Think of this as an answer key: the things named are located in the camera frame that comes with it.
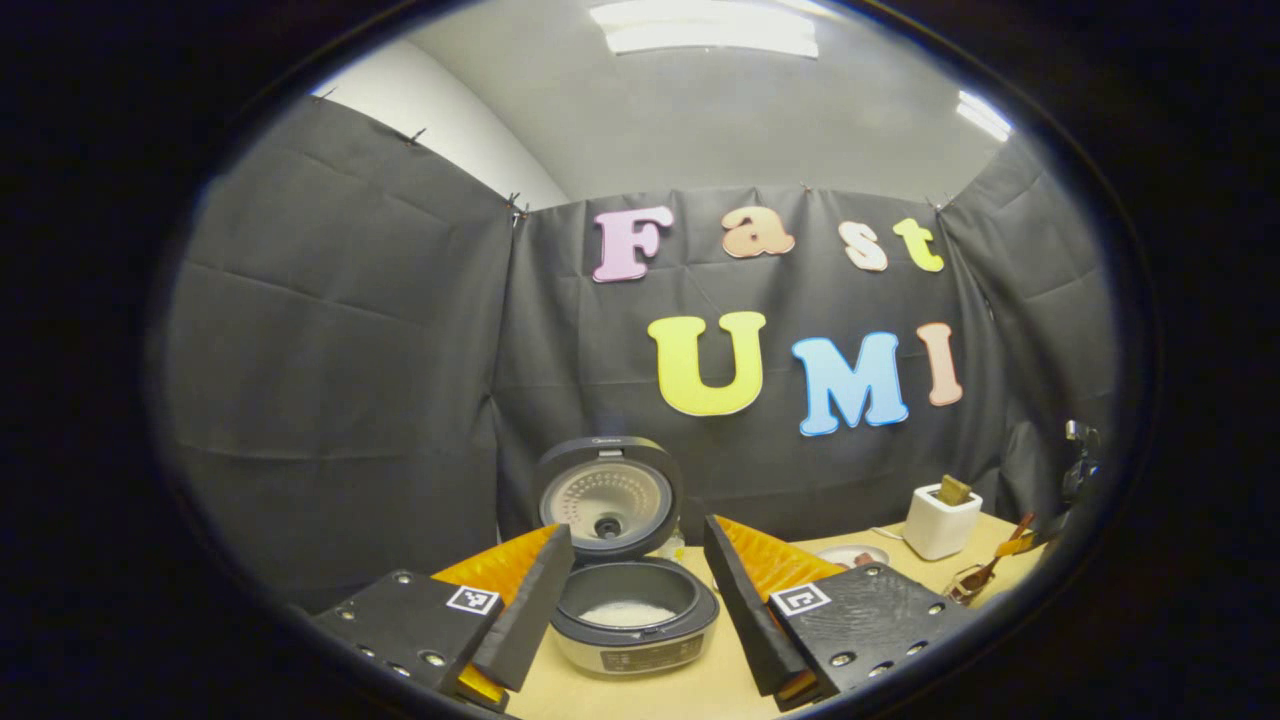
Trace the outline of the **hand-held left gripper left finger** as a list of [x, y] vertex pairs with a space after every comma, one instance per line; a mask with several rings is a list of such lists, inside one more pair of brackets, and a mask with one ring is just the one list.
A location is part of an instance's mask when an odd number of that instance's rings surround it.
[[434, 573], [390, 571], [310, 621], [385, 675], [500, 712], [573, 561], [570, 528], [554, 523]]

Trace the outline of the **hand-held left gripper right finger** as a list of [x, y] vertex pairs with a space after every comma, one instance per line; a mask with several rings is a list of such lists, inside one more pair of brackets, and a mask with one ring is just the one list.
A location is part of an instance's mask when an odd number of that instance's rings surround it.
[[864, 694], [977, 619], [883, 562], [842, 568], [719, 515], [703, 541], [756, 688], [783, 711]]

